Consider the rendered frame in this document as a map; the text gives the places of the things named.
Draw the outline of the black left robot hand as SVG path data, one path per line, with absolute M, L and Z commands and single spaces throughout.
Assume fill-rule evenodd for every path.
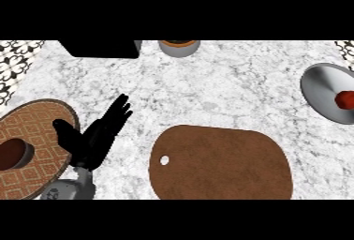
M 70 153 L 69 165 L 93 171 L 101 164 L 115 138 L 132 113 L 128 95 L 121 94 L 101 118 L 79 132 L 62 119 L 53 121 L 59 146 Z

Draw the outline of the brown wooden cutting board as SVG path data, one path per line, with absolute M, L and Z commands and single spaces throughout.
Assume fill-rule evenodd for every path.
M 166 199 L 287 200 L 293 182 L 283 151 L 250 130 L 175 126 L 150 152 L 149 181 Z

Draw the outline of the grey metal pan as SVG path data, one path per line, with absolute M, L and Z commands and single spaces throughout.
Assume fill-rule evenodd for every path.
M 354 91 L 354 72 L 334 64 L 318 63 L 305 69 L 299 88 L 315 112 L 330 121 L 354 125 L 354 109 L 340 109 L 334 102 L 340 91 Z

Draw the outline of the red bell pepper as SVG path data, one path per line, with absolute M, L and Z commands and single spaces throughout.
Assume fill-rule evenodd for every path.
M 334 97 L 334 102 L 340 109 L 354 109 L 354 91 L 340 91 L 340 93 Z

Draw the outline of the round brown patterned placemat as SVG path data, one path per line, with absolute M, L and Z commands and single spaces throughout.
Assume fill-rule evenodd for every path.
M 0 118 L 0 144 L 22 139 L 34 147 L 31 162 L 20 169 L 0 171 L 0 200 L 35 198 L 69 165 L 70 154 L 57 145 L 56 119 L 79 129 L 72 107 L 48 98 L 25 103 Z

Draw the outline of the dark brown bowl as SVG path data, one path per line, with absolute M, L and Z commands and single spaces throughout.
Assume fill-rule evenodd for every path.
M 22 139 L 0 144 L 0 171 L 20 169 L 34 158 L 34 146 Z

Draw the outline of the black appliance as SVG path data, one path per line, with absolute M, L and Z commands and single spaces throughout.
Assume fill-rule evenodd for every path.
M 73 57 L 126 58 L 140 56 L 140 40 L 60 40 L 62 47 Z

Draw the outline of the grey pot with orange rim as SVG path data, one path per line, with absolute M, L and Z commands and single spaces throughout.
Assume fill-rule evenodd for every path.
M 165 40 L 159 41 L 159 47 L 162 52 L 171 56 L 171 57 L 187 57 L 190 56 L 200 45 L 200 41 L 199 40 L 190 40 L 188 42 L 184 43 L 171 43 Z

